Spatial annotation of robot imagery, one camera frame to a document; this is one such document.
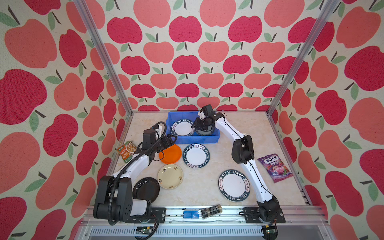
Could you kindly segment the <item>green rim plate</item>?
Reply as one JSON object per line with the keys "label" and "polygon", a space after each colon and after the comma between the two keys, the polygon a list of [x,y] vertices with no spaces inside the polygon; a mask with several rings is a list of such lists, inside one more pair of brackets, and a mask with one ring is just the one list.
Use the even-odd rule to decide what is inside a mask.
{"label": "green rim plate", "polygon": [[189,119],[181,119],[174,122],[171,126],[171,135],[177,137],[188,137],[192,136],[195,132],[195,128],[192,127],[193,121]]}
{"label": "green rim plate", "polygon": [[251,192],[250,182],[246,176],[233,169],[220,174],[218,187],[221,194],[231,202],[242,202],[249,197]]}
{"label": "green rim plate", "polygon": [[183,150],[182,158],[188,167],[200,169],[208,164],[211,154],[204,145],[190,144]]}

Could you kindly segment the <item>teal blue floral plate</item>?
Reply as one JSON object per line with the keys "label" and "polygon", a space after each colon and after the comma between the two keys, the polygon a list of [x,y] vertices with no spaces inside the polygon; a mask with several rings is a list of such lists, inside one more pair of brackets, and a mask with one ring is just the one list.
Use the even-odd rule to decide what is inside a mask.
{"label": "teal blue floral plate", "polygon": [[207,130],[200,130],[200,129],[195,129],[195,132],[199,135],[199,136],[211,136],[215,131],[215,127],[214,126],[208,126]]}

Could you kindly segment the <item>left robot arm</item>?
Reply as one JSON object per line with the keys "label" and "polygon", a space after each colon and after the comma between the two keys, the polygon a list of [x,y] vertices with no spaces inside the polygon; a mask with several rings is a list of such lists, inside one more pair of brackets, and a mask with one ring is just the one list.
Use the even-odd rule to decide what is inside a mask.
{"label": "left robot arm", "polygon": [[151,202],[133,197],[133,181],[160,153],[173,146],[178,137],[164,135],[157,140],[144,137],[133,158],[122,170],[100,179],[95,198],[93,217],[107,220],[113,226],[131,219],[152,219]]}

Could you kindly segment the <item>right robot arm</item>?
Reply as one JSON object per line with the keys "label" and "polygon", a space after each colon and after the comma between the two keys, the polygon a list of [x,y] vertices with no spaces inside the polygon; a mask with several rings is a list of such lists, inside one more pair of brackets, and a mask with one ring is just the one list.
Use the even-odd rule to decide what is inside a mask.
{"label": "right robot arm", "polygon": [[269,223],[279,216],[281,210],[278,199],[270,192],[255,162],[255,151],[253,140],[250,135],[239,132],[232,126],[223,113],[215,111],[207,112],[200,110],[195,119],[193,128],[206,130],[214,125],[217,130],[224,134],[233,144],[231,156],[235,163],[240,164],[248,174],[248,179],[257,195],[259,207],[259,219]]}

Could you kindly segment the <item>blue plastic bin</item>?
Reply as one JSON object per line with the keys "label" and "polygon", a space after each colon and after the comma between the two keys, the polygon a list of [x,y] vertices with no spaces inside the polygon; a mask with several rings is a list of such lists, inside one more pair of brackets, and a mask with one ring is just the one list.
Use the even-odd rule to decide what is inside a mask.
{"label": "blue plastic bin", "polygon": [[[166,121],[167,130],[166,134],[171,134],[176,136],[175,133],[172,133],[172,125],[179,120],[187,119],[191,121],[191,124],[194,123],[195,119],[198,117],[198,111],[186,111],[186,112],[168,112],[168,118]],[[178,136],[176,144],[216,144],[219,141],[221,133],[218,129],[215,129],[213,133],[209,136],[199,135],[194,132],[191,136]]]}

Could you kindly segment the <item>orange plastic plate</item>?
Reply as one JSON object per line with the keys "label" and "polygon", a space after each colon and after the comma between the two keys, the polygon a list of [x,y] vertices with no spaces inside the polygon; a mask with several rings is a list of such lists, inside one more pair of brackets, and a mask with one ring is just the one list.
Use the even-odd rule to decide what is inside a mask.
{"label": "orange plastic plate", "polygon": [[173,145],[159,153],[161,162],[166,165],[174,164],[182,157],[182,150],[178,145]]}

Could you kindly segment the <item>cream floral plate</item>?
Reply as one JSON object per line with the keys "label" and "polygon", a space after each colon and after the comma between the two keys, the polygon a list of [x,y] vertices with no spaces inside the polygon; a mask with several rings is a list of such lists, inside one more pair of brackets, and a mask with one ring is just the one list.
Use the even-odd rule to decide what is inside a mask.
{"label": "cream floral plate", "polygon": [[159,170],[157,180],[163,189],[172,190],[183,182],[184,173],[178,165],[165,165]]}

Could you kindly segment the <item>black plate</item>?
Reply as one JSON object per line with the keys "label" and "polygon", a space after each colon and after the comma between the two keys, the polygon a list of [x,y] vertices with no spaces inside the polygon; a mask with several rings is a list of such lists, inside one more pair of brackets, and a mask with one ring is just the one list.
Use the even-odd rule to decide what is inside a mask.
{"label": "black plate", "polygon": [[153,203],[159,196],[160,184],[151,177],[139,180],[133,187],[133,199],[146,200]]}

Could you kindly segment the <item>blue small box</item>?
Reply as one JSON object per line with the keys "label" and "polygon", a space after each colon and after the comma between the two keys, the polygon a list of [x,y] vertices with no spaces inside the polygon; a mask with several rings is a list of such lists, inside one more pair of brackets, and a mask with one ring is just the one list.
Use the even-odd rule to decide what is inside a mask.
{"label": "blue small box", "polygon": [[183,218],[185,219],[198,219],[200,217],[199,211],[185,210],[183,211]]}

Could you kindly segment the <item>black cylindrical part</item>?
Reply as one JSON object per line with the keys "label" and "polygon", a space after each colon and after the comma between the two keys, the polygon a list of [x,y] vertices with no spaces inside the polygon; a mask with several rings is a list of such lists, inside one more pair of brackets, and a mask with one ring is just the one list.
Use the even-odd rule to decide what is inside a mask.
{"label": "black cylindrical part", "polygon": [[203,219],[212,217],[214,215],[218,215],[223,212],[222,206],[220,204],[214,205],[209,208],[203,208],[201,209],[201,216]]}

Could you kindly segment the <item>purple candy bag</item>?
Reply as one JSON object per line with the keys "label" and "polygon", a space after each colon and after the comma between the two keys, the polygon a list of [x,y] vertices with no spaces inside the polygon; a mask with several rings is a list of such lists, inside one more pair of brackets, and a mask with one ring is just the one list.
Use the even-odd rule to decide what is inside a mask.
{"label": "purple candy bag", "polygon": [[269,173],[274,183],[281,182],[293,176],[289,168],[277,154],[267,155],[257,159]]}

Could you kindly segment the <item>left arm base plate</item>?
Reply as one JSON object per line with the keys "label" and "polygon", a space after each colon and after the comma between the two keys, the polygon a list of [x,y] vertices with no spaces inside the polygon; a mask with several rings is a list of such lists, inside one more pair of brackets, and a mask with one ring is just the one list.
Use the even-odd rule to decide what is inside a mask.
{"label": "left arm base plate", "polygon": [[166,208],[152,208],[148,215],[137,215],[129,217],[126,223],[129,224],[154,224],[158,220],[159,224],[165,223]]}

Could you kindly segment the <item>left aluminium post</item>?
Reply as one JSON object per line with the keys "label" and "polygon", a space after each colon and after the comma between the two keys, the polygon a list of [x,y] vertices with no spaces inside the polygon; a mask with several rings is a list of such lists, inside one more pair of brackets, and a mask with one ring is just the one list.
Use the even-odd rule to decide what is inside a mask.
{"label": "left aluminium post", "polygon": [[112,60],[110,58],[110,55],[108,53],[107,48],[105,47],[104,42],[102,41],[102,38],[100,37],[99,31],[97,29],[96,23],[92,18],[92,14],[87,6],[86,1],[74,1],[75,5],[77,7],[77,10],[80,14],[80,17],[82,18],[89,35],[91,37],[91,40],[93,41],[95,48],[98,51],[98,54],[101,58],[101,61],[105,67],[105,70],[107,71],[107,74],[109,75],[112,84],[117,91],[117,95],[121,100],[121,103],[123,107],[125,108],[127,114],[129,117],[131,117],[134,113],[131,108],[131,105],[128,101],[128,98],[125,94],[125,90],[123,88],[123,85],[120,81],[120,78],[118,74],[115,71],[114,65],[112,63]]}

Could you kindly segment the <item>aluminium post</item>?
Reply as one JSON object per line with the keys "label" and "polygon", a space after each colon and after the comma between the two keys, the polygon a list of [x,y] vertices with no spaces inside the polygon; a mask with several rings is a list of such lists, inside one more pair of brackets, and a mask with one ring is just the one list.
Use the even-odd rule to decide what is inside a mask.
{"label": "aluminium post", "polygon": [[128,98],[125,94],[125,90],[123,88],[123,85],[120,81],[120,78],[118,74],[115,71],[114,65],[112,63],[112,60],[110,58],[110,55],[108,53],[107,48],[105,47],[104,42],[102,41],[102,38],[100,37],[99,31],[97,29],[96,23],[92,18],[92,14],[87,6],[86,1],[74,1],[75,5],[77,7],[77,10],[80,14],[80,17],[82,18],[89,35],[91,37],[91,40],[93,41],[95,48],[98,51],[98,54],[101,58],[101,61],[105,67],[105,70],[107,71],[107,74],[109,75],[112,84],[117,91],[117,95],[121,100],[121,103],[123,107],[125,108],[127,114],[129,117],[131,117],[134,113],[131,108],[131,105],[128,101]]}
{"label": "aluminium post", "polygon": [[294,79],[294,76],[296,75],[300,66],[304,62],[307,54],[310,52],[310,50],[314,46],[315,41],[318,39],[321,31],[325,27],[327,21],[329,20],[330,16],[333,14],[334,10],[337,8],[340,2],[341,1],[336,1],[336,0],[325,2],[325,5],[321,9],[319,17],[315,21],[314,26],[312,27],[306,41],[303,43],[303,46],[299,51],[299,54],[297,55],[287,76],[284,78],[278,92],[276,93],[275,97],[271,102],[270,107],[267,110],[266,115],[268,118],[272,117],[274,110],[277,108],[277,105],[281,102],[281,98],[283,97],[284,93],[288,89],[290,82]]}

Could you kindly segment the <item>right aluminium post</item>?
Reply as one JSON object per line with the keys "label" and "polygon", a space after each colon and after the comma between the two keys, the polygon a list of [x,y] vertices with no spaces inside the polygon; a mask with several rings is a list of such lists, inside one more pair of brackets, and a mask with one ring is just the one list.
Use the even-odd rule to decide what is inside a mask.
{"label": "right aluminium post", "polygon": [[294,79],[294,76],[296,75],[300,66],[304,62],[307,54],[310,52],[310,50],[314,46],[315,41],[318,39],[321,31],[325,27],[327,21],[329,20],[330,16],[333,14],[334,10],[337,8],[340,2],[341,1],[336,1],[336,0],[325,2],[325,5],[321,9],[319,17],[315,21],[314,26],[312,27],[306,41],[303,43],[303,46],[299,51],[299,54],[297,55],[287,76],[284,78],[278,92],[276,93],[275,97],[271,102],[270,107],[267,110],[266,115],[268,118],[272,117],[274,110],[277,108],[277,105],[281,102],[281,98],[283,97],[284,93],[288,89],[290,82]]}

